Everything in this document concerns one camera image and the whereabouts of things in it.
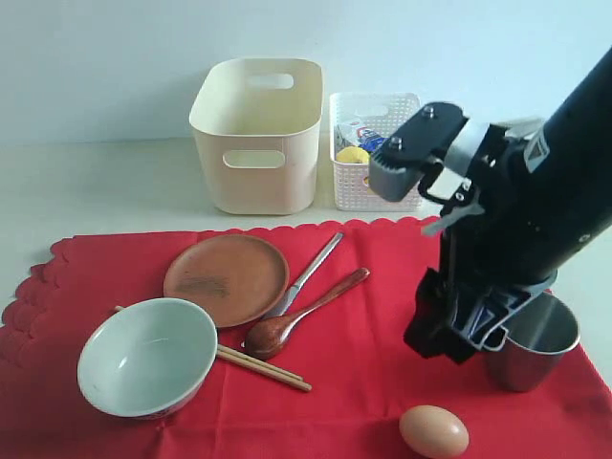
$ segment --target brown egg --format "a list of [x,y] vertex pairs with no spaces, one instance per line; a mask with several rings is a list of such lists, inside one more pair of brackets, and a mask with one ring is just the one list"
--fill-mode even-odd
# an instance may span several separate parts
[[448,459],[466,450],[470,435],[461,420],[439,406],[410,408],[400,418],[400,433],[408,445],[430,459]]

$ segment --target plate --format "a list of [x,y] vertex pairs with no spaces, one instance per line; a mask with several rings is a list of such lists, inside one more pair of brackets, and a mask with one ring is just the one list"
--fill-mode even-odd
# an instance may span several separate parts
[[283,296],[289,266],[268,241],[226,234],[202,241],[174,260],[164,280],[164,295],[202,307],[218,328],[263,316]]

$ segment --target white wall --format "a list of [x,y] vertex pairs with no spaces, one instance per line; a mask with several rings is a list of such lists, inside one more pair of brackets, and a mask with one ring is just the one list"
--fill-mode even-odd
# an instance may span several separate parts
[[0,144],[188,136],[206,71],[243,55],[314,59],[328,93],[546,116],[611,18],[610,0],[0,0]]

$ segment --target lemon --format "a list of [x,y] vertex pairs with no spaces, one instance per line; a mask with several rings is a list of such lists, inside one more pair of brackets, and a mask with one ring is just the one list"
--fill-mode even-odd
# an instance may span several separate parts
[[350,164],[368,164],[370,162],[370,155],[358,146],[347,146],[342,148],[338,155],[336,155],[336,161]]

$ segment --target plastic basket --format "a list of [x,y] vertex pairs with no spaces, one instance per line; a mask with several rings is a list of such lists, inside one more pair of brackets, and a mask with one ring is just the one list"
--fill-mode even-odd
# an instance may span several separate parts
[[414,94],[336,93],[330,97],[330,156],[334,165],[336,206],[340,210],[390,210],[413,212],[422,202],[418,191],[411,190],[399,203],[389,203],[376,195],[367,184],[367,164],[346,164],[336,161],[346,146],[338,131],[343,121],[360,118],[383,137],[388,137],[419,110]]
[[189,122],[210,197],[241,214],[290,214],[315,197],[321,68],[303,59],[234,59],[212,68]]

